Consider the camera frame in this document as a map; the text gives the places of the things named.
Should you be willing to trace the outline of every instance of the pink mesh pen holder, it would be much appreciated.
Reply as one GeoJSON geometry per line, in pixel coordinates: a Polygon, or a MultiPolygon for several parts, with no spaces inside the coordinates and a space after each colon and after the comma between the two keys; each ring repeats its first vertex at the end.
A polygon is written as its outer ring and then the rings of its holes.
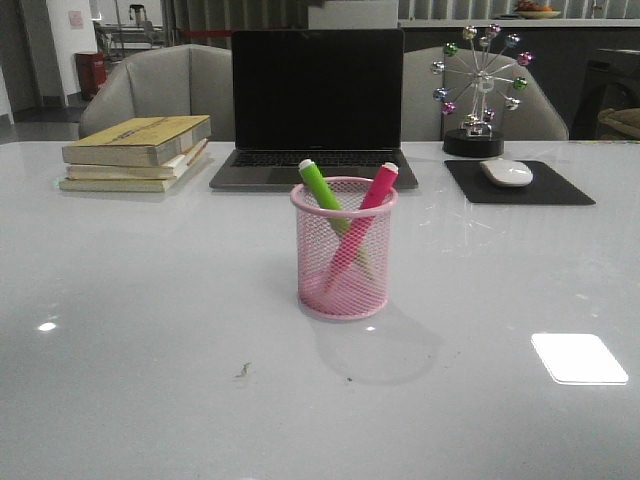
{"type": "Polygon", "coordinates": [[[320,208],[300,184],[291,191],[297,210],[298,297],[304,309],[331,320],[371,316],[387,303],[391,189],[382,205],[359,210],[372,180],[326,179],[341,210],[320,208]]]}

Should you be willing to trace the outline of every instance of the colored ball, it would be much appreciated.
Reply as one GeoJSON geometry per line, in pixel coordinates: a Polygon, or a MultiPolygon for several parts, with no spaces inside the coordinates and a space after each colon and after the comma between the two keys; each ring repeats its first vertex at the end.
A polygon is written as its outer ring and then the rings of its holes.
{"type": "Polygon", "coordinates": [[[456,104],[453,102],[443,102],[442,107],[440,108],[440,111],[444,115],[451,115],[453,112],[456,111],[456,104]]]}
{"type": "Polygon", "coordinates": [[[533,58],[534,58],[533,53],[522,52],[520,55],[518,55],[518,58],[517,58],[518,65],[526,67],[533,61],[533,58]]]}
{"type": "Polygon", "coordinates": [[[504,44],[507,46],[507,48],[515,48],[519,41],[520,37],[518,35],[516,35],[515,33],[510,33],[509,35],[507,35],[507,38],[504,39],[504,44]]]}
{"type": "Polygon", "coordinates": [[[431,73],[440,75],[442,72],[444,72],[444,62],[433,62],[431,64],[431,73]]]}
{"type": "Polygon", "coordinates": [[[504,106],[507,110],[515,110],[520,106],[520,100],[518,100],[517,98],[508,97],[504,102],[504,106]]]}
{"type": "Polygon", "coordinates": [[[496,25],[495,23],[492,23],[484,30],[485,36],[489,39],[496,38],[499,33],[500,33],[500,25],[496,25]]]}
{"type": "Polygon", "coordinates": [[[447,90],[446,88],[436,88],[433,91],[433,99],[437,100],[438,102],[443,102],[447,96],[447,93],[449,93],[449,90],[447,90]]]}
{"type": "Polygon", "coordinates": [[[486,108],[484,112],[482,112],[482,121],[489,123],[495,118],[495,116],[496,112],[493,108],[486,108]]]}
{"type": "Polygon", "coordinates": [[[516,90],[524,90],[528,84],[529,82],[527,82],[527,79],[524,77],[516,77],[513,79],[513,88],[516,90]]]}
{"type": "Polygon", "coordinates": [[[445,43],[442,51],[448,57],[453,57],[456,53],[458,53],[458,45],[453,42],[445,43]]]}
{"type": "Polygon", "coordinates": [[[478,30],[476,29],[476,27],[473,27],[471,25],[469,25],[468,27],[464,27],[464,30],[462,30],[462,38],[464,38],[465,40],[473,40],[474,38],[476,38],[477,34],[478,30]]]}

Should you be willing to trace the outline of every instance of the black laptop screen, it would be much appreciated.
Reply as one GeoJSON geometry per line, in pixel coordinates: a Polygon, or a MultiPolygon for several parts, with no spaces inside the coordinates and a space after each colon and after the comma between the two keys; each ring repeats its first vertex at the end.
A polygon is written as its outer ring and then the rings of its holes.
{"type": "Polygon", "coordinates": [[[400,145],[401,30],[261,30],[232,36],[236,146],[400,145]]]}

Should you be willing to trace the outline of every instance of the pink marker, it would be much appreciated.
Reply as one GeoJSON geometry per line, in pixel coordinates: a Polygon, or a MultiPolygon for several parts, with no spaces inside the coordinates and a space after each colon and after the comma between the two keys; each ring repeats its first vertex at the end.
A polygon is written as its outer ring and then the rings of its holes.
{"type": "MultiPolygon", "coordinates": [[[[393,183],[398,177],[398,166],[395,163],[387,162],[380,167],[369,190],[362,199],[360,210],[367,208],[375,208],[382,204],[389,194],[389,190],[393,187],[393,183]]],[[[336,250],[331,267],[329,269],[329,277],[325,290],[331,288],[336,276],[344,270],[347,270],[353,262],[360,244],[367,233],[367,230],[373,223],[375,217],[356,218],[351,222],[349,230],[342,238],[338,250],[336,250]]]]}

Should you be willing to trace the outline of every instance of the yellow book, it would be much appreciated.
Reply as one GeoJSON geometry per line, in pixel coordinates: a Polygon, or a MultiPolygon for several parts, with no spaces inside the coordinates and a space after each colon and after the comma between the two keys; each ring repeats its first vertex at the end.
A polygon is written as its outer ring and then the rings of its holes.
{"type": "Polygon", "coordinates": [[[132,118],[62,147],[66,163],[158,166],[211,135],[209,115],[132,118]]]}
{"type": "Polygon", "coordinates": [[[198,161],[205,150],[206,143],[206,140],[203,140],[186,155],[181,155],[184,158],[179,159],[180,161],[186,159],[184,168],[176,171],[175,175],[169,178],[63,178],[58,182],[58,187],[60,190],[76,192],[165,192],[198,161]]]}
{"type": "Polygon", "coordinates": [[[207,139],[204,138],[189,151],[176,155],[157,167],[68,165],[67,178],[70,180],[168,180],[180,177],[206,144],[207,139]]]}

